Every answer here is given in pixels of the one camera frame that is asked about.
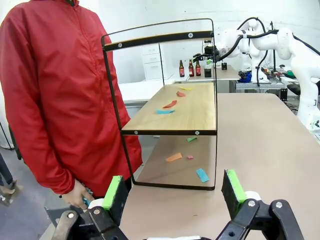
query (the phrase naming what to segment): two-tier shelf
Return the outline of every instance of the two-tier shelf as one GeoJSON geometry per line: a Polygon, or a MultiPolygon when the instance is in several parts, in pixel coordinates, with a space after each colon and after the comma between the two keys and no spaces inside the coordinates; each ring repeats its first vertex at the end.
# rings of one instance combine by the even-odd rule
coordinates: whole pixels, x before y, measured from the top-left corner
{"type": "Polygon", "coordinates": [[[107,56],[107,52],[109,51],[173,41],[211,40],[213,45],[215,45],[214,24],[209,18],[164,22],[131,28],[125,31],[188,21],[210,21],[210,27],[212,26],[212,29],[208,31],[179,32],[136,38],[114,43],[105,43],[106,37],[109,37],[111,34],[119,33],[114,32],[103,36],[101,39],[105,67],[117,124],[119,127],[132,182],[135,185],[192,190],[215,189],[218,133],[216,71],[214,71],[214,81],[207,83],[182,83],[165,85],[164,78],[162,78],[163,87],[125,126],[122,126],[107,56]],[[186,96],[177,98],[177,91],[184,92],[186,96]],[[175,99],[178,100],[178,103],[174,107],[170,108],[174,110],[173,113],[156,113],[157,109],[161,109],[162,106],[167,105],[175,99]],[[127,150],[125,135],[161,136],[137,180],[134,177],[130,163],[130,156],[127,150]],[[188,142],[186,140],[187,138],[194,136],[197,137],[195,141],[188,142]],[[183,159],[174,161],[172,163],[165,161],[166,157],[179,152],[182,153],[184,158],[187,155],[192,155],[194,160],[183,159]],[[196,174],[196,170],[200,168],[204,169],[206,174],[210,176],[209,181],[204,183],[200,181],[196,174]]]}

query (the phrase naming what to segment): gray floor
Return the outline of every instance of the gray floor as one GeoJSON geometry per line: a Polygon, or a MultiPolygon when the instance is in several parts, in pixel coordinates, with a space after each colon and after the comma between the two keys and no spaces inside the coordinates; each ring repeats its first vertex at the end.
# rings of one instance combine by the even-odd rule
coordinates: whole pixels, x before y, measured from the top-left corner
{"type": "MultiPolygon", "coordinates": [[[[157,139],[141,136],[143,161],[148,159],[157,139]]],[[[44,210],[48,189],[41,187],[28,167],[17,159],[14,151],[0,147],[8,168],[22,191],[9,207],[0,204],[0,239],[1,240],[51,240],[55,230],[44,210]]]]}

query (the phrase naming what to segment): screw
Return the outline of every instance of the screw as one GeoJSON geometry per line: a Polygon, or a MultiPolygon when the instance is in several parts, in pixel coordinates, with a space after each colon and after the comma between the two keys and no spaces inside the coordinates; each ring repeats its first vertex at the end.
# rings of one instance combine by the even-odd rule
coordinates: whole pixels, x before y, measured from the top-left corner
{"type": "Polygon", "coordinates": [[[278,208],[278,209],[282,208],[282,203],[278,201],[278,202],[275,204],[275,207],[278,208]]]}
{"type": "Polygon", "coordinates": [[[254,207],[256,205],[255,201],[248,202],[249,207],[254,207]]]}

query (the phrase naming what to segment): metal stand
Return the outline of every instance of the metal stand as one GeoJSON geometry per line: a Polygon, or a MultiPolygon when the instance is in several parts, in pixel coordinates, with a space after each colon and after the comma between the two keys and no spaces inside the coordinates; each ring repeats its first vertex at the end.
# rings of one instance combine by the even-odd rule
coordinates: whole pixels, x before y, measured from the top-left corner
{"type": "MultiPolygon", "coordinates": [[[[178,20],[178,21],[170,21],[170,22],[163,22],[158,24],[150,24],[140,27],[134,27],[122,31],[113,32],[110,34],[106,34],[102,36],[101,38],[101,44],[102,44],[102,50],[103,50],[103,56],[104,56],[104,63],[106,68],[106,73],[108,77],[109,87],[110,87],[110,93],[112,97],[114,112],[117,120],[117,125],[120,131],[121,135],[121,141],[123,145],[124,154],[126,157],[126,161],[128,164],[128,168],[130,171],[131,179],[133,184],[140,185],[140,186],[147,186],[147,187],[161,187],[161,188],[173,188],[173,189],[192,189],[192,190],[214,190],[216,185],[216,170],[217,170],[217,146],[218,146],[218,137],[216,139],[216,145],[215,145],[215,175],[214,175],[214,186],[190,186],[190,185],[176,185],[176,184],[162,184],[162,183],[150,183],[150,182],[139,182],[135,180],[134,172],[130,163],[130,156],[127,149],[127,144],[125,140],[125,135],[159,135],[157,131],[133,131],[133,132],[125,132],[123,131],[123,126],[121,124],[121,119],[119,115],[119,110],[117,106],[116,96],[115,96],[115,90],[112,83],[112,77],[111,77],[111,71],[110,66],[108,62],[108,55],[107,52],[115,51],[119,49],[125,49],[125,48],[131,48],[131,47],[138,47],[142,45],[149,45],[149,44],[158,44],[160,49],[160,43],[164,42],[174,42],[174,41],[183,41],[183,40],[196,40],[196,39],[209,39],[213,40],[213,45],[215,45],[215,38],[214,38],[214,23],[212,19],[210,18],[200,18],[200,19],[187,19],[187,20],[178,20]],[[189,31],[189,32],[179,32],[179,33],[171,33],[171,34],[165,34],[165,35],[155,35],[150,37],[144,37],[144,38],[136,38],[131,40],[126,40],[122,42],[115,42],[115,43],[108,43],[105,42],[105,37],[109,37],[110,35],[129,31],[129,30],[135,30],[145,27],[151,27],[151,26],[158,26],[158,25],[164,25],[164,24],[172,24],[172,23],[181,23],[181,22],[189,22],[189,21],[210,21],[212,29],[208,31],[189,31]]],[[[160,62],[161,62],[161,70],[162,70],[162,81],[163,85],[165,85],[164,80],[164,73],[163,73],[163,66],[162,66],[162,59],[160,54],[160,62]]],[[[214,79],[214,101],[215,101],[215,122],[216,122],[216,131],[214,131],[212,134],[209,135],[218,135],[218,98],[217,98],[217,70],[216,70],[216,60],[214,62],[214,69],[215,69],[215,79],[214,79]]],[[[205,132],[205,130],[195,130],[192,132],[193,135],[198,135],[199,132],[205,132]]],[[[165,131],[161,133],[162,135],[190,135],[190,131],[179,131],[179,130],[171,130],[171,131],[165,131]]]]}

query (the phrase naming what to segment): red jacket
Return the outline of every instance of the red jacket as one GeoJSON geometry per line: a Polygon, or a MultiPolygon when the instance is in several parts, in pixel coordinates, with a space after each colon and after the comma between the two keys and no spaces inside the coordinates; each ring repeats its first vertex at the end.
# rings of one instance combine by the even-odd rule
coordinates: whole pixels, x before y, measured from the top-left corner
{"type": "MultiPolygon", "coordinates": [[[[0,27],[0,80],[9,125],[36,180],[66,194],[76,178],[103,196],[112,176],[130,173],[104,63],[106,31],[78,4],[31,0],[14,7],[0,27]]],[[[124,126],[130,118],[112,52],[108,59],[124,126]]],[[[142,163],[138,137],[126,143],[135,171],[142,163]]]]}

